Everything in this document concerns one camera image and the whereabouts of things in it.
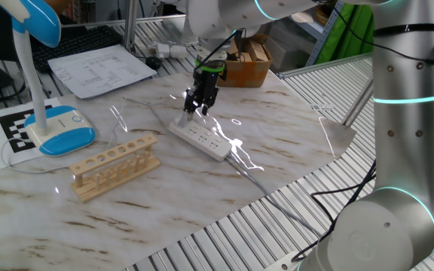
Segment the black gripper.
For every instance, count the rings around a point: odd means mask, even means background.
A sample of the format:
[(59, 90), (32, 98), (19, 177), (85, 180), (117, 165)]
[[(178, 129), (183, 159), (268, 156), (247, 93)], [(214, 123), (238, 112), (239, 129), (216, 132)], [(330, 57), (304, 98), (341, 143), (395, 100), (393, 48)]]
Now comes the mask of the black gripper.
[(194, 84), (186, 90), (184, 112), (193, 114), (195, 108), (202, 107), (202, 115), (207, 116), (208, 109), (214, 106), (219, 89), (216, 87), (218, 75), (215, 72), (194, 72)]

